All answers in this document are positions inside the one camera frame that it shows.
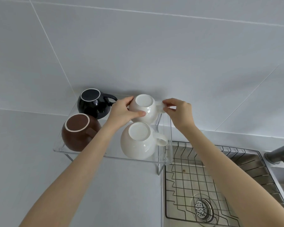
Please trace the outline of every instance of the brown mug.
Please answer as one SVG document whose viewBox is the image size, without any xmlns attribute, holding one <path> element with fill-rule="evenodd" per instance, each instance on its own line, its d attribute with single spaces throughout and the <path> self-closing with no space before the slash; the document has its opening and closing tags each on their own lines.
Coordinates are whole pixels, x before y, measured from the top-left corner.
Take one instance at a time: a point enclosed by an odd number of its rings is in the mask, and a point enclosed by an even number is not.
<svg viewBox="0 0 284 227">
<path fill-rule="evenodd" d="M 83 151 L 95 137 L 101 125 L 94 117 L 78 113 L 68 118 L 61 131 L 65 145 L 72 151 Z"/>
</svg>

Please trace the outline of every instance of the black mug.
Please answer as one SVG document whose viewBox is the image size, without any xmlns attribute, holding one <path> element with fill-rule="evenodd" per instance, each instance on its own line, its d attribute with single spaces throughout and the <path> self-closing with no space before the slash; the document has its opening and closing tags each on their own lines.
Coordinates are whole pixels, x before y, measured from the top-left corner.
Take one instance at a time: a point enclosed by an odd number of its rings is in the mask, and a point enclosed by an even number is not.
<svg viewBox="0 0 284 227">
<path fill-rule="evenodd" d="M 110 107 L 115 102 L 110 102 L 108 98 L 117 101 L 117 98 L 110 94 L 105 94 L 98 89 L 89 88 L 81 93 L 77 102 L 77 108 L 80 113 L 91 115 L 96 119 L 106 116 Z"/>
</svg>

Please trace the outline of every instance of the mug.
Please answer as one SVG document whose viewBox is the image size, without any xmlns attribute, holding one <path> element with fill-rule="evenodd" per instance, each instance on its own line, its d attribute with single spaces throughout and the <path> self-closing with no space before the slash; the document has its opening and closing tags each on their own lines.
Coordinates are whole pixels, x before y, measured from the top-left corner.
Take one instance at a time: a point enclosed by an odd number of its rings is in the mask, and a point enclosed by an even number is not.
<svg viewBox="0 0 284 227">
<path fill-rule="evenodd" d="M 100 129 L 101 125 L 94 117 L 78 113 L 66 120 L 61 135 L 70 150 L 83 151 Z"/>
<path fill-rule="evenodd" d="M 164 103 L 155 101 L 150 95 L 138 95 L 136 96 L 129 105 L 130 111 L 145 111 L 146 115 L 140 118 L 132 119 L 133 122 L 145 122 L 152 124 L 160 113 L 165 113 L 163 108 Z"/>
<path fill-rule="evenodd" d="M 110 107 L 113 105 L 108 98 L 117 101 L 115 96 L 105 94 L 98 89 L 86 89 L 79 96 L 77 102 L 78 111 L 80 113 L 91 115 L 96 119 L 101 119 L 109 113 Z"/>
<path fill-rule="evenodd" d="M 157 146 L 167 144 L 168 139 L 165 135 L 155 132 L 144 122 L 128 125 L 121 135 L 121 149 L 131 159 L 147 159 L 152 156 Z"/>
</svg>

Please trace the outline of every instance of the white mug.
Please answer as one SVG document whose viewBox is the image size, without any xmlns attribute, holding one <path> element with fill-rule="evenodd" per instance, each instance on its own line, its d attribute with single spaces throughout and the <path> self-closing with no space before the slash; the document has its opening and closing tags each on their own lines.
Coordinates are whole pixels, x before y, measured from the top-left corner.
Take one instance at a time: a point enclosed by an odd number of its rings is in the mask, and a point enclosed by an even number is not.
<svg viewBox="0 0 284 227">
<path fill-rule="evenodd" d="M 167 144 L 168 139 L 165 135 L 155 132 L 144 122 L 128 125 L 121 135 L 121 149 L 131 159 L 147 159 L 152 156 L 157 146 Z"/>
<path fill-rule="evenodd" d="M 133 122 L 145 122 L 152 124 L 160 113 L 165 113 L 163 108 L 164 103 L 155 101 L 150 95 L 138 95 L 129 105 L 130 111 L 145 111 L 146 115 L 140 118 L 132 119 Z"/>
</svg>

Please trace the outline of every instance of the forearm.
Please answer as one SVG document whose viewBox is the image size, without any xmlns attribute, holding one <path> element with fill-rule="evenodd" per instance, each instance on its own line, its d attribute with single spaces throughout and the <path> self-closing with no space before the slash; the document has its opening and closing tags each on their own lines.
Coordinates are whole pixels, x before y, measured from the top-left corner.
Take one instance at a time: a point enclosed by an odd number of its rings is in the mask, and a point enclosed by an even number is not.
<svg viewBox="0 0 284 227">
<path fill-rule="evenodd" d="M 284 226 L 284 208 L 194 125 L 181 130 L 244 226 Z"/>
<path fill-rule="evenodd" d="M 114 130 L 104 125 L 86 148 L 37 200 L 20 227 L 68 226 L 99 167 L 113 134 Z"/>
</svg>

